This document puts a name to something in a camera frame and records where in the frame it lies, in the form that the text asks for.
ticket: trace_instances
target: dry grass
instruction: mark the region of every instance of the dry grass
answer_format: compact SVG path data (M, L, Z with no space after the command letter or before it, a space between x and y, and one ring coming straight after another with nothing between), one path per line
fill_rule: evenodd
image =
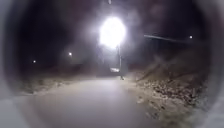
M132 75L132 84L126 87L137 94L138 103L144 104L162 127L190 128L208 72L208 53L192 48L169 61L157 57L145 71Z

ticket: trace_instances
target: lamp post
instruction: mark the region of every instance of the lamp post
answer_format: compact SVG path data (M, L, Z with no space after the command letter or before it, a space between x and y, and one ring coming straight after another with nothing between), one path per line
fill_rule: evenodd
M108 17L102 24L99 30L99 43L104 45L111 50L117 49L117 54L119 56L119 72L121 79L123 79L121 74L121 43L124 42L126 37L126 27L118 17Z

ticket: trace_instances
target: road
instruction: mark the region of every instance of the road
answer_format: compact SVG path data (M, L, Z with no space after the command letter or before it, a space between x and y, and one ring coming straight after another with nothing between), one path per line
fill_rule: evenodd
M155 127L144 108L114 79L82 81L46 94L16 97L5 102L0 104L0 112L7 113L6 119L0 119L0 123L7 127ZM16 121L4 122L9 118Z

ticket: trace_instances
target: distant light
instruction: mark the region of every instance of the distant light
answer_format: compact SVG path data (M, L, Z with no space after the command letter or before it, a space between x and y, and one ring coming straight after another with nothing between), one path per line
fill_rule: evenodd
M115 49L126 36L126 28L121 19L109 17L100 28L100 44Z
M68 53L68 55L69 55L69 56L72 56L72 53L71 53L71 52L69 52L69 53Z
M118 68L110 68L110 71L111 71L111 72L119 72L120 69L118 69Z

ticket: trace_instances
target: dark sky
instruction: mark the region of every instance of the dark sky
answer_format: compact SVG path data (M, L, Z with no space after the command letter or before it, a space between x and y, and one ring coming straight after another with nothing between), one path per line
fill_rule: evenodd
M107 0L33 0L18 30L19 63L26 67L35 59L53 66L67 49L92 47L97 25L111 11L124 19L133 38L153 34L186 39L204 29L191 0L112 0L112 7Z

